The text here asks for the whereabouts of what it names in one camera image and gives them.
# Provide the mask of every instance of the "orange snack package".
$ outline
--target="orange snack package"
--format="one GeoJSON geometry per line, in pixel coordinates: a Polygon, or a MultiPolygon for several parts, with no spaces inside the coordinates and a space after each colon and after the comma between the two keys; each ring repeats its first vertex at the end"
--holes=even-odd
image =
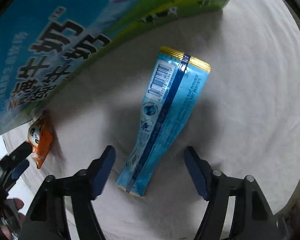
{"type": "Polygon", "coordinates": [[[29,127],[28,142],[32,145],[31,155],[37,164],[37,169],[40,169],[53,142],[53,132],[46,111],[29,127]]]}

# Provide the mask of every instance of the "dark blue stripe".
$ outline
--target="dark blue stripe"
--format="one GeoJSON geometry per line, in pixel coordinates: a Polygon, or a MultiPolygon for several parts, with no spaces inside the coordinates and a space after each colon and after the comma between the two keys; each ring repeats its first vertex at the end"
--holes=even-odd
{"type": "Polygon", "coordinates": [[[180,85],[181,80],[183,78],[183,75],[185,73],[186,67],[188,66],[189,60],[190,60],[189,55],[184,55],[182,60],[181,60],[178,71],[176,73],[176,76],[175,76],[172,84],[171,84],[171,87],[170,87],[169,93],[167,95],[167,98],[163,103],[163,106],[162,106],[161,111],[159,113],[157,122],[155,123],[153,131],[152,131],[151,136],[149,138],[149,141],[148,141],[148,143],[145,147],[145,150],[143,151],[143,154],[141,155],[140,160],[139,160],[139,162],[138,162],[138,164],[137,164],[137,166],[136,166],[136,168],[135,168],[135,170],[132,174],[132,177],[131,177],[128,185],[127,185],[126,192],[130,192],[130,190],[132,189],[137,177],[139,176],[143,166],[145,165],[145,163],[146,163],[146,161],[149,157],[149,154],[152,150],[154,142],[157,139],[157,137],[159,135],[159,132],[161,130],[164,119],[166,118],[166,116],[168,114],[168,111],[170,109],[170,106],[171,106],[171,104],[174,100],[174,97],[175,97],[175,95],[178,91],[179,85],[180,85]]]}

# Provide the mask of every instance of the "white cloth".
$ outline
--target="white cloth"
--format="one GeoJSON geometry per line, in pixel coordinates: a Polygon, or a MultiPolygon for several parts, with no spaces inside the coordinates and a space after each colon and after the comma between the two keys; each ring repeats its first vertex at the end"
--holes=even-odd
{"type": "MultiPolygon", "coordinates": [[[[46,175],[71,176],[113,145],[114,168],[93,202],[107,239],[193,239],[207,202],[183,162],[188,145],[228,176],[253,175],[274,213],[290,198],[300,178],[300,31],[282,0],[230,0],[223,12],[180,19],[124,43],[84,69],[47,108],[57,138],[42,169],[31,163],[24,174],[33,191],[46,175]],[[138,198],[114,181],[133,149],[162,45],[208,62],[211,74],[138,198]]],[[[4,135],[8,150],[26,139],[28,127],[4,135]]]]}

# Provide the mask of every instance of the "barcode label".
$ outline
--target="barcode label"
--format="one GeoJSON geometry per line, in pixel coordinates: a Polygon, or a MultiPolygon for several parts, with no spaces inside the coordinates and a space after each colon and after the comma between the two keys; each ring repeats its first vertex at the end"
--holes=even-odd
{"type": "Polygon", "coordinates": [[[164,61],[158,61],[146,93],[147,98],[151,98],[159,102],[167,90],[174,70],[174,65],[168,65],[166,62],[163,64],[163,62],[164,61]]]}

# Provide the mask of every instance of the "gold wrapper edge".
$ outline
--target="gold wrapper edge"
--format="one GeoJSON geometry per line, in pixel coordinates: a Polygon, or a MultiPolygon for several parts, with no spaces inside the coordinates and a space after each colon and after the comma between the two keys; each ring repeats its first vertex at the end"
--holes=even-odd
{"type": "Polygon", "coordinates": [[[202,68],[204,71],[210,73],[210,70],[211,70],[211,67],[208,63],[205,63],[204,61],[202,60],[199,60],[198,58],[196,57],[190,57],[190,60],[189,60],[189,63],[198,67],[198,68],[202,68]]]}
{"type": "MultiPolygon", "coordinates": [[[[121,186],[119,186],[119,185],[117,185],[117,186],[118,186],[118,188],[122,189],[123,191],[126,191],[126,189],[125,189],[124,187],[121,187],[121,186]]],[[[130,194],[130,195],[133,195],[133,196],[135,196],[135,197],[141,197],[141,196],[139,196],[139,195],[137,195],[137,194],[134,194],[133,192],[129,192],[129,194],[130,194]]]]}
{"type": "MultiPolygon", "coordinates": [[[[175,50],[175,49],[171,49],[171,48],[168,48],[166,46],[163,46],[160,48],[160,52],[161,53],[164,53],[164,54],[167,54],[169,56],[172,56],[172,57],[175,57],[177,59],[180,59],[182,60],[183,59],[183,55],[184,53],[181,52],[181,51],[178,51],[178,50],[175,50]]],[[[205,63],[204,61],[202,60],[199,60],[198,58],[196,57],[190,57],[190,60],[189,60],[189,63],[191,65],[194,65],[198,68],[201,68],[203,69],[204,71],[210,73],[210,70],[211,70],[211,67],[208,63],[205,63]]]]}
{"type": "Polygon", "coordinates": [[[161,52],[161,53],[164,53],[164,54],[167,54],[167,55],[169,55],[169,56],[173,56],[173,57],[175,57],[175,58],[177,58],[177,59],[180,59],[180,60],[183,59],[183,55],[184,55],[183,52],[177,51],[177,50],[175,50],[175,49],[168,48],[168,47],[166,47],[166,46],[161,47],[161,48],[160,48],[160,52],[161,52]]]}

